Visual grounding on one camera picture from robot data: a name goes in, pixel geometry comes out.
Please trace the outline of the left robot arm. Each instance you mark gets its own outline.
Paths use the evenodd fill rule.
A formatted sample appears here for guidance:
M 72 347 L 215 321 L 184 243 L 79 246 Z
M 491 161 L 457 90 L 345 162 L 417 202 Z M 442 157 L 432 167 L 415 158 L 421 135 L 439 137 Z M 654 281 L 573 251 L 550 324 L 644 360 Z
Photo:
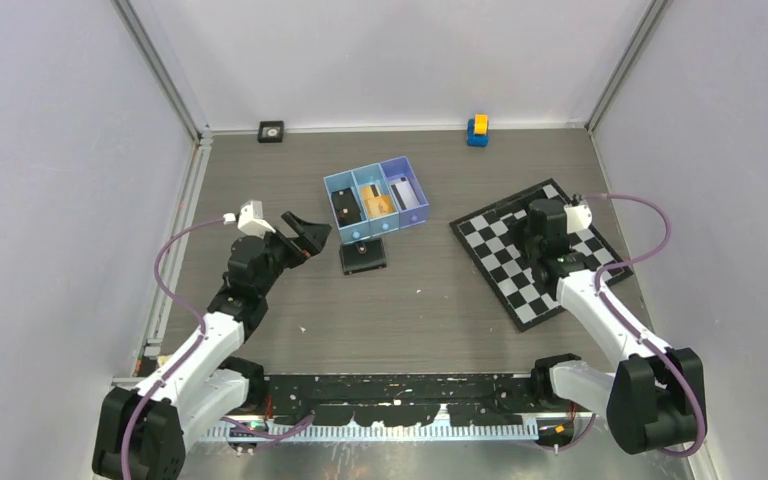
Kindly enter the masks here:
M 222 284 L 189 338 L 151 375 L 105 396 L 91 461 L 106 479 L 176 479 L 188 451 L 234 409 L 258 412 L 268 395 L 261 365 L 235 357 L 268 310 L 267 294 L 288 269 L 324 249 L 331 227 L 282 215 L 288 237 L 263 219 L 257 202 L 220 218 L 241 235 Z

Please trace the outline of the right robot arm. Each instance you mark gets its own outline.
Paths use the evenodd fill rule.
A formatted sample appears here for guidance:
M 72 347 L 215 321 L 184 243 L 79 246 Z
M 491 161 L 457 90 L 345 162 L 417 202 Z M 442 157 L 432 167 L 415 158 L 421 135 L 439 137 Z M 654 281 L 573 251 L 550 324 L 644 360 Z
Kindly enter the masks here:
M 591 223 L 584 200 L 536 199 L 511 226 L 538 292 L 571 313 L 615 366 L 608 374 L 574 354 L 539 359 L 530 375 L 532 400 L 544 410 L 570 402 L 603 417 L 628 454 L 689 457 L 707 434 L 702 360 L 690 348 L 671 347 L 612 293 L 605 273 L 632 260 L 600 266 L 573 249 L 570 235 Z

